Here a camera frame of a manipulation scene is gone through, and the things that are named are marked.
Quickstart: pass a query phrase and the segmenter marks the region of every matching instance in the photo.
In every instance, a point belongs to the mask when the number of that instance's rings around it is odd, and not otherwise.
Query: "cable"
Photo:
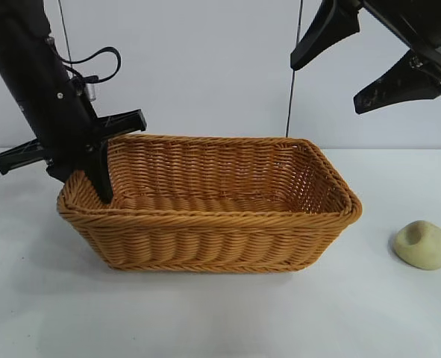
[[[119,51],[117,51],[116,48],[111,47],[111,46],[101,48],[99,51],[95,52],[94,54],[91,54],[89,57],[86,57],[83,60],[78,60],[78,61],[67,60],[67,59],[61,57],[61,55],[57,53],[56,48],[53,45],[50,45],[49,47],[51,48],[51,50],[53,51],[53,54],[55,55],[55,57],[59,61],[61,61],[63,63],[67,63],[69,65],[78,65],[80,63],[85,63],[87,61],[92,60],[94,57],[98,57],[100,54],[104,54],[104,53],[111,53],[114,56],[116,56],[117,66],[116,66],[116,70],[114,71],[113,74],[111,74],[105,78],[101,78],[101,79],[98,79],[95,76],[92,76],[89,78],[84,78],[86,84],[101,84],[103,82],[109,81],[111,78],[113,78],[115,75],[117,75],[117,72],[119,72],[119,70],[121,69],[121,63],[122,63],[121,54],[119,53]],[[79,74],[79,72],[77,72],[75,70],[71,71],[71,73]]]
[[[79,80],[81,81],[81,83],[82,83],[83,86],[86,85],[86,83],[87,83],[86,78],[85,78],[81,73],[79,73],[78,71],[76,71],[76,70],[73,69],[72,67],[69,67],[69,66],[66,66],[66,65],[64,65],[64,69],[65,69],[67,72],[71,72],[74,76],[76,76],[77,78],[79,78]]]
[[[69,47],[68,31],[66,29],[66,22],[64,21],[63,5],[61,4],[61,0],[57,0],[57,6],[59,8],[59,14],[61,15],[61,25],[63,26],[64,42],[66,43],[66,49],[68,51],[68,57],[69,57],[70,60],[72,60],[72,58],[71,58],[71,48]]]
[[[298,27],[296,29],[296,42],[295,47],[300,42],[300,31],[301,31],[301,18],[303,16],[303,0],[300,0],[300,10],[298,11]],[[292,116],[292,104],[293,104],[293,93],[295,92],[295,70],[292,73],[292,84],[290,87],[290,101],[288,102],[288,118],[287,118],[287,132],[285,137],[288,138],[290,134],[290,120]]]

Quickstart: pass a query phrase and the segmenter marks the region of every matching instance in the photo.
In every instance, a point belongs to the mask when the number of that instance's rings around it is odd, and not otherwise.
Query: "white backdrop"
[[[281,136],[299,0],[61,0],[74,58],[105,45],[119,75],[99,85],[100,115],[142,108],[153,134]],[[57,0],[45,0],[66,54]],[[320,0],[304,0],[302,33]],[[326,148],[441,148],[441,97],[358,116],[352,97],[406,51],[366,11],[361,32],[297,72],[291,136]],[[105,55],[78,67],[106,75]],[[0,78],[0,146],[33,138]]]
[[[100,115],[142,108],[149,133],[284,135],[298,0],[62,0],[73,58],[117,47]],[[86,16],[96,9],[95,16]],[[80,68],[110,73],[105,56]]]
[[[66,55],[66,42],[57,0],[44,0],[57,48]],[[34,135],[0,77],[0,147],[15,146],[34,139]]]

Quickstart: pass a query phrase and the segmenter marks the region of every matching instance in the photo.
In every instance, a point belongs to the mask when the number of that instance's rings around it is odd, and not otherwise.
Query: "bolt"
[[[410,61],[410,66],[414,69],[420,69],[423,65],[424,63],[422,63],[422,61],[417,56],[413,57]]]
[[[46,42],[48,45],[53,46],[53,45],[54,45],[54,37],[51,37],[51,36],[46,37],[45,42]]]

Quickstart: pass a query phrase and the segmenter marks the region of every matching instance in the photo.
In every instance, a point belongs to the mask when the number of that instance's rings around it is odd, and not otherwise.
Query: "rectangular basket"
[[[297,271],[361,215],[303,139],[122,136],[109,168],[111,204],[75,172],[58,211],[114,269]]]

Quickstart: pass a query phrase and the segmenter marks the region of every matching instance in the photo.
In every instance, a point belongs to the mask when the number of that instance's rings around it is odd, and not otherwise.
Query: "robotic arm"
[[[72,62],[60,57],[50,33],[43,0],[0,0],[0,75],[37,137],[1,153],[0,172],[45,160],[48,174],[64,182],[73,171],[84,170],[100,199],[109,203],[107,140],[144,131],[146,121],[140,110],[97,117],[90,85],[113,75],[85,78],[68,67],[65,63]],[[92,57],[106,51],[116,55],[117,72],[116,49],[104,48]]]
[[[385,75],[354,97],[357,113],[389,104],[441,95],[441,0],[323,0],[313,23],[291,55],[299,70],[334,43],[359,32],[357,14],[367,9],[410,50]],[[0,0],[0,75],[36,139],[0,154],[0,172],[45,160],[47,172],[66,181],[83,170],[104,203],[113,197],[107,169],[107,140],[146,129],[140,110],[99,118],[90,85],[56,51],[43,0]]]
[[[363,7],[410,50],[354,97],[356,112],[441,95],[441,0],[323,0],[291,54],[292,69],[302,69],[328,47],[359,32],[357,15]]]

